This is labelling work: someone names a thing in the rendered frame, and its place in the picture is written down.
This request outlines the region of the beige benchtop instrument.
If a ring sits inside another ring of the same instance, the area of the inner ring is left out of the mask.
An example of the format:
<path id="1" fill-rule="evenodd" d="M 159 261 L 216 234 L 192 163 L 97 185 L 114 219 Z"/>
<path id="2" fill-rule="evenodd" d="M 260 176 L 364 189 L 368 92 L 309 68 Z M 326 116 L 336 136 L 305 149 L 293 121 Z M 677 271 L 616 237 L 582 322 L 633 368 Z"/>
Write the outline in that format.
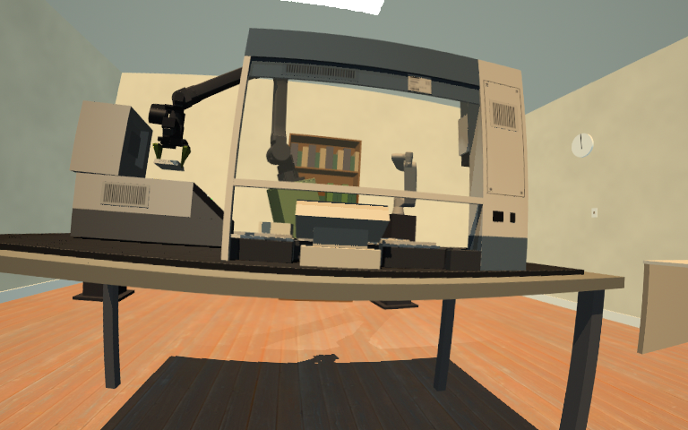
<path id="1" fill-rule="evenodd" d="M 70 237 L 221 247 L 224 211 L 209 195 L 194 182 L 145 178 L 152 133 L 131 106 L 82 102 Z"/>

